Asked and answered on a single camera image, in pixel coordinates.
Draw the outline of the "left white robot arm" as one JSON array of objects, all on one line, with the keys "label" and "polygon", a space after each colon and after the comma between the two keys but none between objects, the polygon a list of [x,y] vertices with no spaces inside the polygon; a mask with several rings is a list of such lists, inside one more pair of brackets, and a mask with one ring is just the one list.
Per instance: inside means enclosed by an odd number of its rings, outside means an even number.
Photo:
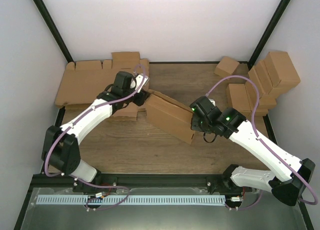
[{"label": "left white robot arm", "polygon": [[102,121],[127,107],[130,103],[142,106],[148,93],[143,87],[149,82],[146,74],[133,75],[119,71],[114,82],[99,93],[96,99],[76,118],[68,123],[47,129],[44,138],[41,158],[47,176],[49,166],[59,170],[62,175],[70,175],[84,181],[92,192],[102,186],[102,179],[97,176],[98,170],[81,159],[79,145],[84,138]]}]

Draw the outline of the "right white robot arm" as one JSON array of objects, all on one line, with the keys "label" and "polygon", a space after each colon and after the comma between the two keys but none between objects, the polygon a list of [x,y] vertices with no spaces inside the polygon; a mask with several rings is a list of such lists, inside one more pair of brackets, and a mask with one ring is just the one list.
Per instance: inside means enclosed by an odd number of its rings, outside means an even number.
[{"label": "right white robot arm", "polygon": [[239,111],[227,108],[222,112],[206,96],[196,99],[190,108],[193,112],[192,130],[229,139],[268,167],[267,171],[263,171],[232,165],[229,167],[230,174],[222,178],[225,190],[234,191],[245,186],[268,191],[288,206],[301,201],[316,166],[312,160],[301,160],[287,153],[254,129]]}]

